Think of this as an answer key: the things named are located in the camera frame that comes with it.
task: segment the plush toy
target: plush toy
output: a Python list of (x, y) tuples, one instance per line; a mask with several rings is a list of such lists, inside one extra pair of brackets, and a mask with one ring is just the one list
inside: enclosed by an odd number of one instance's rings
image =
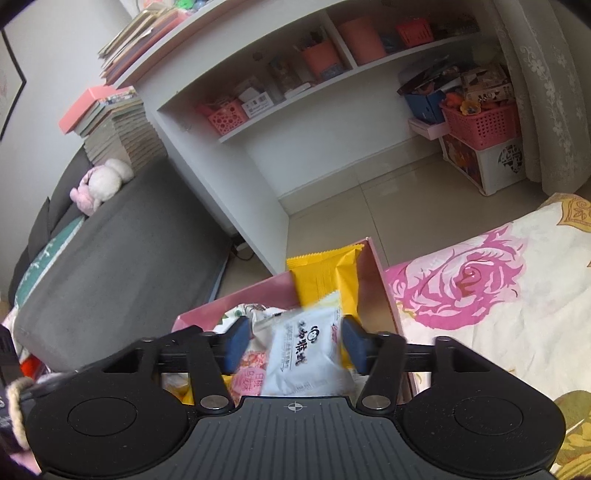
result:
[(82, 213), (90, 216), (133, 178), (134, 171), (127, 163), (110, 158), (86, 172), (78, 188), (70, 191), (70, 198)]

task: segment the lace curtain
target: lace curtain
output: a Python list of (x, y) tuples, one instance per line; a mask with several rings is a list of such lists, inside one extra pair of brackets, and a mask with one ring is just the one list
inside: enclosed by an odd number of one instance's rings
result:
[(517, 97), (527, 177), (574, 193), (591, 176), (579, 77), (548, 0), (485, 0)]

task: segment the baseboard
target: baseboard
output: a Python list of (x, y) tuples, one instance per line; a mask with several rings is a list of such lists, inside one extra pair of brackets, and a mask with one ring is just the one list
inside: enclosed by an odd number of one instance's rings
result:
[(441, 151), (438, 141), (416, 136), (331, 172), (279, 197), (288, 215), (349, 190), (366, 181)]

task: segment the white snack package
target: white snack package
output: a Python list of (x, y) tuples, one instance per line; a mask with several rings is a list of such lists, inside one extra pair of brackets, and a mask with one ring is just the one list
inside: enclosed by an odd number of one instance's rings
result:
[(351, 393), (353, 378), (340, 355), (342, 316), (340, 294), (335, 291), (276, 324), (261, 395), (327, 397)]

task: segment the pink basket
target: pink basket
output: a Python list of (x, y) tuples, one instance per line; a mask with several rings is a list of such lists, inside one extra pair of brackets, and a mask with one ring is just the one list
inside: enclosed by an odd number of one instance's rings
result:
[(220, 135), (226, 135), (248, 120), (240, 100), (234, 100), (207, 117)]
[(517, 105), (505, 105), (478, 115), (462, 115), (440, 105), (450, 133), (474, 150), (485, 150), (521, 135)]
[(396, 30), (407, 48), (430, 43), (434, 40), (429, 22), (424, 18), (416, 18), (410, 22), (396, 25)]

